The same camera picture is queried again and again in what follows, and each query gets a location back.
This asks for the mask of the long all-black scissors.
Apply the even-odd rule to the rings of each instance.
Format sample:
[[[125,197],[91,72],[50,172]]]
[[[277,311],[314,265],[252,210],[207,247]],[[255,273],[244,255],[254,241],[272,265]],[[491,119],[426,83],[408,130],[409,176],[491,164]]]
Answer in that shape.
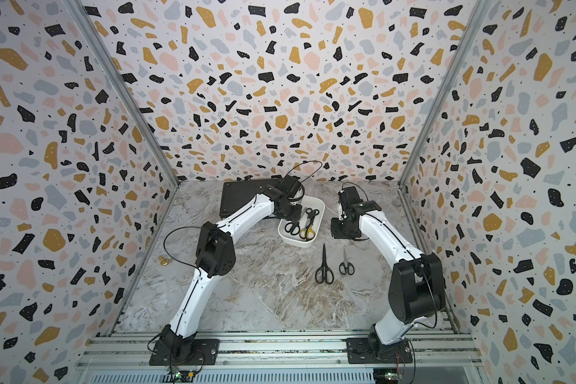
[[[323,245],[322,262],[320,267],[315,271],[315,282],[317,284],[331,285],[334,283],[334,273],[328,265],[326,246]]]

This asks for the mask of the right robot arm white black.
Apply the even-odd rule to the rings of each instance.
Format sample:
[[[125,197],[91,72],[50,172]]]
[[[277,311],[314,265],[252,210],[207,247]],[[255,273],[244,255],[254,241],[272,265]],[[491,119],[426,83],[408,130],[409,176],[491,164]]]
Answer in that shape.
[[[392,268],[388,301],[390,309],[374,324],[368,343],[371,350],[403,341],[416,326],[431,328],[426,318],[445,308],[445,280],[440,258],[412,245],[374,201],[363,200],[356,187],[338,193],[339,217],[331,219],[335,239],[366,237]]]

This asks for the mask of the aluminium mounting rail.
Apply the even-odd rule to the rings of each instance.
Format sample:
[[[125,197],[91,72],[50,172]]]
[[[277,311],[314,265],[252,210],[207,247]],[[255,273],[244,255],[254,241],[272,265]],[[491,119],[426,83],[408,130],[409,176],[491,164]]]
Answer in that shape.
[[[92,339],[77,383],[487,383],[472,338],[415,331],[389,358],[364,331],[201,332],[181,365],[150,364],[151,334]]]

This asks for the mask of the small black thin scissors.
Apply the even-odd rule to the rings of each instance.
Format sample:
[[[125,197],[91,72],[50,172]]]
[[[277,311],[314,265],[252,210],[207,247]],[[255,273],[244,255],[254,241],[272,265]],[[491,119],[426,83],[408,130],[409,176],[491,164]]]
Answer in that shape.
[[[341,275],[353,275],[355,273],[355,266],[348,259],[346,249],[343,250],[343,260],[339,264],[339,273]]]

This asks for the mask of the black ribbed hard case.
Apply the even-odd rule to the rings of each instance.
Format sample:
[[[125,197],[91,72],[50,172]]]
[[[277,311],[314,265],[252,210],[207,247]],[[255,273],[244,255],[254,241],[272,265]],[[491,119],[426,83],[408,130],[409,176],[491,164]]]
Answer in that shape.
[[[248,205],[249,201],[259,193],[260,187],[265,188],[269,185],[286,192],[286,188],[280,187],[281,183],[281,179],[249,179],[235,182],[224,182],[219,207],[219,217],[221,219],[226,219],[243,206]]]

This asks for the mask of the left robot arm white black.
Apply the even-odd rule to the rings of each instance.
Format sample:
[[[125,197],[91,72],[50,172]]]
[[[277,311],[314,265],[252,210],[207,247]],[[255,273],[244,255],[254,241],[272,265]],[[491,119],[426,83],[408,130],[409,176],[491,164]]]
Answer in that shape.
[[[161,363],[181,363],[191,354],[203,311],[214,288],[235,266],[235,243],[263,219],[274,216],[289,222],[300,219],[302,206],[294,201],[301,182],[293,176],[278,185],[265,185],[231,216],[199,227],[195,269],[190,287],[170,323],[163,327],[153,349]]]

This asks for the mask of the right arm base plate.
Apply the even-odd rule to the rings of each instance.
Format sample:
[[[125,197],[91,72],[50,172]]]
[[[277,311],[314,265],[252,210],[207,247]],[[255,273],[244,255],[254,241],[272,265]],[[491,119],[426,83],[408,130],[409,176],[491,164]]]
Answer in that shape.
[[[414,360],[411,345],[406,339],[383,345],[376,339],[349,338],[346,345],[350,364],[407,364]]]

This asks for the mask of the yellow handled scissors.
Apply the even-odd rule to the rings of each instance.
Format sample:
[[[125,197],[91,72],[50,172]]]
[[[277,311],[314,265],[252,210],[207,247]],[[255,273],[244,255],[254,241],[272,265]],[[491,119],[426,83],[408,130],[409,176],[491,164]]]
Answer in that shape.
[[[312,227],[307,227],[305,224],[305,226],[299,232],[299,238],[301,238],[301,240],[305,240],[305,241],[313,240],[315,237],[315,231],[312,229]]]

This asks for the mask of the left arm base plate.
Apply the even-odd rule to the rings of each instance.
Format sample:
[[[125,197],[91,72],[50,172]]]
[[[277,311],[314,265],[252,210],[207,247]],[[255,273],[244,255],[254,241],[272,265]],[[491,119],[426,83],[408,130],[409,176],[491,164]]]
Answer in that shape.
[[[167,341],[155,343],[150,366],[213,366],[219,352],[219,339],[193,339],[178,345]]]

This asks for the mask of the left corner aluminium post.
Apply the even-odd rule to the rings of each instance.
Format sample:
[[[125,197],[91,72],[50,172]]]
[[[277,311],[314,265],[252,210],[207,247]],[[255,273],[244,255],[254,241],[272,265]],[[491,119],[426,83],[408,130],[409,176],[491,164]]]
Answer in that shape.
[[[95,29],[94,24],[88,17],[82,2],[65,0],[64,4],[76,26],[78,29],[80,29],[83,36],[85,37],[89,47],[96,55],[100,66],[105,71],[107,79],[110,81],[113,88],[115,88],[115,91],[120,100],[123,102],[126,111],[134,119],[137,128],[139,128],[142,134],[142,137],[146,140],[148,146],[150,147],[150,151],[157,159],[159,167],[162,170],[164,176],[173,185],[173,187],[179,187],[180,182],[174,175],[166,155],[164,155],[163,151],[161,150],[160,145],[154,136],[154,133],[149,128],[147,120],[145,120],[143,117],[143,114],[133,99],[132,94],[127,89],[126,83],[123,81],[119,70],[115,67],[115,64],[113,63],[106,46],[99,37],[99,33]]]

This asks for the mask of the corner aluminium post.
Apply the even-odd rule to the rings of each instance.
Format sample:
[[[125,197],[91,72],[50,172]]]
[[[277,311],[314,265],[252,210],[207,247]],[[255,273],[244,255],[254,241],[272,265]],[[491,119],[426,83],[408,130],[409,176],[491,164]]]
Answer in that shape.
[[[440,88],[438,89],[438,94],[433,101],[430,112],[424,122],[423,128],[419,134],[419,137],[415,141],[414,148],[408,158],[403,174],[399,179],[398,185],[401,188],[408,184],[410,174],[416,168],[417,163],[419,162],[419,154],[425,147],[426,140],[433,131],[446,98],[451,92],[451,88],[459,76],[459,71],[462,68],[463,60],[467,56],[467,52],[469,51],[478,33],[478,28],[482,25],[483,19],[485,18],[486,12],[490,6],[490,0],[478,0],[475,3],[475,8],[473,9],[472,15],[468,19],[466,30],[459,42],[458,49],[454,54],[449,69],[443,78]]]
[[[159,167],[162,170],[164,176],[173,185],[173,187],[179,187],[180,182],[174,175],[166,155],[164,155],[163,151],[161,150],[160,145],[154,136],[154,133],[149,128],[147,120],[145,120],[143,117],[143,114],[133,99],[132,94],[127,89],[126,83],[123,81],[119,70],[115,67],[115,64],[113,63],[106,46],[99,37],[99,33],[95,29],[94,24],[88,17],[82,2],[65,0],[64,4],[76,26],[78,29],[80,29],[83,36],[85,37],[89,47],[96,55],[100,66],[105,71],[107,79],[110,81],[113,88],[115,88],[115,91],[120,100],[123,102],[126,111],[134,119],[137,128],[139,128],[142,134],[142,137],[146,140],[148,146],[150,147],[150,151],[157,159]]]

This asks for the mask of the black handled steel scissors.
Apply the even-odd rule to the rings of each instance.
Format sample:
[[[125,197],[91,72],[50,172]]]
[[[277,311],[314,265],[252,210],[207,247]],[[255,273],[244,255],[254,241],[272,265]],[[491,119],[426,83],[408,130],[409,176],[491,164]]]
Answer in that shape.
[[[303,217],[305,220],[307,220],[306,213],[303,215]],[[288,224],[285,225],[284,230],[289,235],[299,236],[299,232],[300,230],[302,230],[302,228],[300,226],[300,222],[289,222]]]

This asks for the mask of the white plastic storage box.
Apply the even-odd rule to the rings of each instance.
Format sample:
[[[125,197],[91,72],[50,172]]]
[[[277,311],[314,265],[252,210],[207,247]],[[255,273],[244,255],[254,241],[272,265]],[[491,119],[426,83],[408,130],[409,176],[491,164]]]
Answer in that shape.
[[[300,205],[302,210],[299,219],[295,222],[281,219],[278,234],[288,245],[307,248],[318,238],[326,205],[323,200],[307,195],[302,198]]]

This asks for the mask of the right corner aluminium post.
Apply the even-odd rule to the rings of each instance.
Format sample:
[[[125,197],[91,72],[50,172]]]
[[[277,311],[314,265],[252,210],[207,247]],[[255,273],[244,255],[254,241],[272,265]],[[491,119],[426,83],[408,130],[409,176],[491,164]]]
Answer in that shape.
[[[419,162],[419,154],[425,147],[426,140],[433,131],[446,98],[451,92],[451,88],[459,76],[459,71],[462,68],[463,60],[467,56],[467,52],[469,51],[478,33],[478,28],[482,25],[483,19],[485,18],[486,12],[490,6],[490,0],[478,0],[475,3],[475,8],[473,9],[472,15],[468,19],[466,30],[459,42],[458,49],[454,54],[449,69],[443,78],[440,88],[438,89],[438,94],[433,101],[430,112],[424,122],[423,128],[419,134],[419,137],[415,141],[414,148],[408,158],[403,174],[399,179],[398,185],[401,188],[408,184],[410,174],[416,168],[417,163]]]

